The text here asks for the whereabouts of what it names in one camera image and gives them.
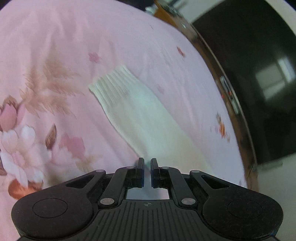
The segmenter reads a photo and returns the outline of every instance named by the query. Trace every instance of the white flower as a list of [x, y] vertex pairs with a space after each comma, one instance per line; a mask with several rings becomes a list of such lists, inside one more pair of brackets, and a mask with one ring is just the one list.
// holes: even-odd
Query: white flower
[[41, 182], [44, 174], [40, 167], [51, 160], [51, 151], [45, 144], [36, 143], [35, 139], [35, 131], [29, 126], [24, 126], [19, 135], [15, 130], [9, 130], [1, 136], [3, 167], [23, 187], [28, 187], [28, 181]]

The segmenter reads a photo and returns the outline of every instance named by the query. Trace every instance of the bed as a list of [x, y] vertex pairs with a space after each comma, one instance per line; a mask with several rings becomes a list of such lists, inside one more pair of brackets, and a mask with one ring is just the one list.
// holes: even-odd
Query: bed
[[10, 212], [24, 195], [95, 169], [134, 165], [137, 154], [88, 89], [122, 64], [157, 96], [217, 177], [247, 186], [212, 75], [172, 26], [113, 0], [12, 0], [0, 22], [2, 240], [19, 237]]

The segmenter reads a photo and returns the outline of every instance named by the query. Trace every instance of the silver screw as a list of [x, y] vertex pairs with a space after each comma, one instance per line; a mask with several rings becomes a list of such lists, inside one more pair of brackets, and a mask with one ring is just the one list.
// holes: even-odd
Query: silver screw
[[100, 203], [103, 205], [111, 205], [111, 204], [115, 203], [115, 201], [113, 198], [106, 197], [106, 198], [102, 198], [100, 200]]
[[181, 200], [181, 203], [183, 203], [184, 205], [193, 205], [195, 203], [195, 200], [193, 198], [187, 197], [183, 198]]

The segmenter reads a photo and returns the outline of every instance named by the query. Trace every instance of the black television screen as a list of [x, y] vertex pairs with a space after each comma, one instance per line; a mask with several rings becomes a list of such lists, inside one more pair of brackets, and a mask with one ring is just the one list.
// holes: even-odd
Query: black television screen
[[264, 0], [226, 0], [193, 25], [233, 86], [258, 163], [296, 152], [296, 36], [282, 17]]

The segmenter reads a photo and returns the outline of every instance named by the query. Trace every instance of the sock cuff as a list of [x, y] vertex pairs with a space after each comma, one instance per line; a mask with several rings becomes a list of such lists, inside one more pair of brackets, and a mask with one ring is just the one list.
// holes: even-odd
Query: sock cuff
[[109, 109], [126, 98], [140, 81], [122, 65], [89, 85], [102, 107]]

